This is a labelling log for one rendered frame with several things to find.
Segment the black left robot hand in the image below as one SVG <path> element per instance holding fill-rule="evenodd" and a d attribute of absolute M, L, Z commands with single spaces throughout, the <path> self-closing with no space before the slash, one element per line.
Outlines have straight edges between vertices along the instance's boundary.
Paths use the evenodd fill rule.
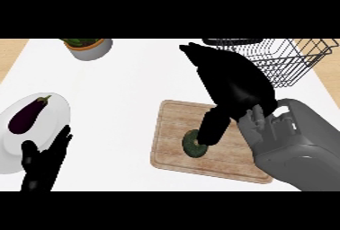
<path fill-rule="evenodd" d="M 24 192 L 52 191 L 71 139 L 71 127 L 65 126 L 49 149 L 43 152 L 38 151 L 37 145 L 31 140 L 22 142 L 21 165 L 25 171 L 25 176 L 21 190 Z"/>

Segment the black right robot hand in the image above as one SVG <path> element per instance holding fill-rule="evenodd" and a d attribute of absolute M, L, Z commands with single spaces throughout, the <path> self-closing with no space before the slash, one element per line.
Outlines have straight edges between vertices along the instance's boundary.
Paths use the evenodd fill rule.
<path fill-rule="evenodd" d="M 204 88 L 216 104 L 204 114 L 197 136 L 200 145 L 213 146 L 231 121 L 238 121 L 256 105 L 265 117 L 276 110 L 275 90 L 262 70 L 239 53 L 194 42 L 180 45 L 179 49 L 197 66 Z"/>

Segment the wooden cutting board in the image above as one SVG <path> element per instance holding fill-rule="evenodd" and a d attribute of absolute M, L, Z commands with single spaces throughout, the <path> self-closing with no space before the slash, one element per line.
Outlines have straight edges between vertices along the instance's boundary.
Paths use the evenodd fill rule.
<path fill-rule="evenodd" d="M 151 165 L 160 169 L 195 173 L 238 181 L 270 183 L 272 177 L 256 167 L 253 152 L 235 121 L 202 157 L 191 158 L 183 151 L 185 134 L 198 129 L 202 115 L 213 105 L 166 100 L 161 102 L 152 148 Z"/>

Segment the white plate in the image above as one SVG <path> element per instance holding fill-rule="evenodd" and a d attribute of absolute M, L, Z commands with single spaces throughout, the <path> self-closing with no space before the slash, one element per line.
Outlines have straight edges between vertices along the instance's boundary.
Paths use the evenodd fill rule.
<path fill-rule="evenodd" d="M 7 123 L 19 110 L 38 97 L 47 97 L 47 104 L 37 116 L 31 129 L 24 134 L 13 134 Z M 65 98 L 56 93 L 35 93 L 27 97 L 0 101 L 0 174 L 16 173 L 21 166 L 21 143 L 31 140 L 38 150 L 47 149 L 53 140 L 71 122 L 71 106 Z"/>

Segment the purple eggplant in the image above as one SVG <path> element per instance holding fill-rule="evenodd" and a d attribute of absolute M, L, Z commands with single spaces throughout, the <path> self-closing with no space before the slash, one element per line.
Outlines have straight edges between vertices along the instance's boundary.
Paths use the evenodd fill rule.
<path fill-rule="evenodd" d="M 24 134 L 31 129 L 49 98 L 50 96 L 38 97 L 15 114 L 7 123 L 7 129 L 13 134 Z"/>

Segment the grey plant pot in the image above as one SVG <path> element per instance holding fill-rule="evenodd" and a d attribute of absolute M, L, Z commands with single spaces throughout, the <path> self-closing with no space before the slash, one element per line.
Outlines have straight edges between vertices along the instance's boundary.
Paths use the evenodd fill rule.
<path fill-rule="evenodd" d="M 72 53 L 72 56 L 83 61 L 92 61 L 105 56 L 111 50 L 112 39 L 99 39 L 92 45 L 86 47 L 72 47 L 68 43 L 65 46 Z"/>

